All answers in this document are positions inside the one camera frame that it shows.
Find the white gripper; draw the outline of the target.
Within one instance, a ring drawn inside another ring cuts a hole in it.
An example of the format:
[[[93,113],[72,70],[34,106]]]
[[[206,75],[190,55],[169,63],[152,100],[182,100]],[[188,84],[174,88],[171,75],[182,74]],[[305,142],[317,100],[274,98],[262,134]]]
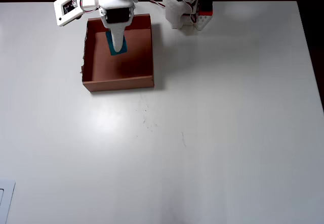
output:
[[[97,0],[99,14],[105,28],[112,24],[127,23],[134,14],[133,0]],[[111,53],[125,52],[124,27],[110,28],[109,49]]]

